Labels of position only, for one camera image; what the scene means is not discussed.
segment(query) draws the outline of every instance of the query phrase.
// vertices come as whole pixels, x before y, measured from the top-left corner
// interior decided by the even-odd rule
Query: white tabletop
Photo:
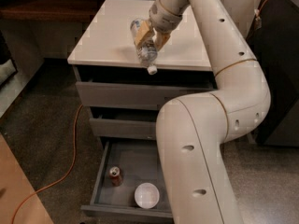
[[[153,1],[106,0],[68,58],[72,64],[141,67],[130,32],[136,18],[147,19]],[[161,69],[210,71],[206,48],[192,9],[159,51]]]

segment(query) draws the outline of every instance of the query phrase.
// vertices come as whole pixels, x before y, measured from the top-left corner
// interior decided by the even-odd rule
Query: red can
[[[109,170],[109,177],[114,187],[122,183],[121,169],[119,167],[112,167]]]

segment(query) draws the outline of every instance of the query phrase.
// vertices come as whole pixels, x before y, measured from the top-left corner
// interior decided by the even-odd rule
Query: brown wooden shelf
[[[105,0],[0,0],[0,19],[90,22]]]

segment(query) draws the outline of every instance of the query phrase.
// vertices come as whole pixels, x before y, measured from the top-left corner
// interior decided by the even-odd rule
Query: clear plastic bottle
[[[144,21],[143,19],[135,19],[131,22],[131,33],[133,40],[137,35],[137,32],[140,28],[140,25]],[[148,68],[148,72],[150,75],[154,75],[157,73],[157,67],[154,65],[154,61],[158,56],[158,51],[154,45],[152,38],[147,39],[140,49],[136,49],[138,59],[141,65]]]

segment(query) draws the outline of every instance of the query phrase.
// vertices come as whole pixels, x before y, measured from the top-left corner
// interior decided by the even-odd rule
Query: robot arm
[[[151,25],[163,45],[188,5],[217,91],[178,97],[161,109],[157,144],[175,223],[243,223],[220,144],[255,129],[270,106],[263,71],[220,0],[156,0]]]

